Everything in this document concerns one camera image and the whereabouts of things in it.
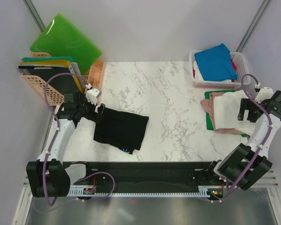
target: green cutting board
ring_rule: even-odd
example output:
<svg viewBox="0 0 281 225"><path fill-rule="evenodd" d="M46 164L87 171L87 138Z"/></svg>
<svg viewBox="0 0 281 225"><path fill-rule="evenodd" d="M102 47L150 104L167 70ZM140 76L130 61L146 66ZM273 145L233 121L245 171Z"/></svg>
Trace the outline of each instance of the green cutting board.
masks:
<svg viewBox="0 0 281 225"><path fill-rule="evenodd" d="M84 74L102 54L100 49L60 13L32 44L30 50L49 53L52 57L72 56L78 63L81 74Z"/></svg>
<svg viewBox="0 0 281 225"><path fill-rule="evenodd" d="M214 91L206 91L204 93L205 99L210 99L210 94L213 92L235 92L236 90L214 90ZM206 127L207 130L214 130L214 127L212 126L212 122L210 119L209 114L206 112Z"/></svg>

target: pink cloth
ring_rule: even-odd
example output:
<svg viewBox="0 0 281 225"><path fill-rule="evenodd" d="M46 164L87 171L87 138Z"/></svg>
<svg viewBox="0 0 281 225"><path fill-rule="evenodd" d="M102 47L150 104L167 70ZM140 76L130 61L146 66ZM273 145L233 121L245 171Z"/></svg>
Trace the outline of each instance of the pink cloth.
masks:
<svg viewBox="0 0 281 225"><path fill-rule="evenodd" d="M222 96L223 94L225 94L224 92L212 92L210 94L210 99L204 99L202 100L200 103L203 107L203 109L209 114L211 122L212 122L212 126L214 127L214 131L217 133L222 133L222 134L244 134L243 132L233 129L233 128L229 128L229 129L215 129L214 126L214 97L216 96Z"/></svg>

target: orange basket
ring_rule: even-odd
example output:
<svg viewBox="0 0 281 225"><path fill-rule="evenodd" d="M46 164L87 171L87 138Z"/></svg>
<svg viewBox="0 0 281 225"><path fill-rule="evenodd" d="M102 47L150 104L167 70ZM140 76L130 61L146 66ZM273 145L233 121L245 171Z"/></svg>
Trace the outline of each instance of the orange basket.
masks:
<svg viewBox="0 0 281 225"><path fill-rule="evenodd" d="M51 57L51 55L45 52L33 52L30 57ZM104 71L105 63L101 60L97 60L90 67L90 69L84 75L82 75L82 77L85 78L92 86L101 88L103 83ZM46 85L46 81L36 75L22 74L22 77L30 85L30 87L45 101L44 88ZM47 99L49 105L51 106L61 105L65 101L64 96L60 94L56 89L54 89L51 85L48 85L47 88Z"/></svg>

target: marble surface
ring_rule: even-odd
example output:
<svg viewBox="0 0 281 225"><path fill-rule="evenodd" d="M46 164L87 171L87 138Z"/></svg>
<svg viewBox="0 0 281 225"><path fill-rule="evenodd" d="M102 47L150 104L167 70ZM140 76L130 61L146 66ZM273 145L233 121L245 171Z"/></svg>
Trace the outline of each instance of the marble surface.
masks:
<svg viewBox="0 0 281 225"><path fill-rule="evenodd" d="M200 100L210 89L194 88L190 76L186 61L107 63L101 102L111 109L149 116L141 149L130 155L95 142L95 124L82 119L69 140L64 161L224 159L246 138L206 130Z"/></svg>

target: gray wall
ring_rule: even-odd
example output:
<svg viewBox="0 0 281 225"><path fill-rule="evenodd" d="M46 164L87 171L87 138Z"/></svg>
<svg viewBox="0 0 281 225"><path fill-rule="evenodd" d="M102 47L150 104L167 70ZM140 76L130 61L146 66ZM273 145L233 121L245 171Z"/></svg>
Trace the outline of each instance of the gray wall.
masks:
<svg viewBox="0 0 281 225"><path fill-rule="evenodd" d="M262 0L32 0L47 26L64 15L103 50L102 60L188 60L225 43L234 51Z"/></svg>
<svg viewBox="0 0 281 225"><path fill-rule="evenodd" d="M50 115L17 69L38 35L21 0L0 0L0 225L12 222L25 166L40 151Z"/></svg>
<svg viewBox="0 0 281 225"><path fill-rule="evenodd" d="M262 86L281 90L281 0L272 1L243 53ZM281 129L271 144L269 159L281 187Z"/></svg>

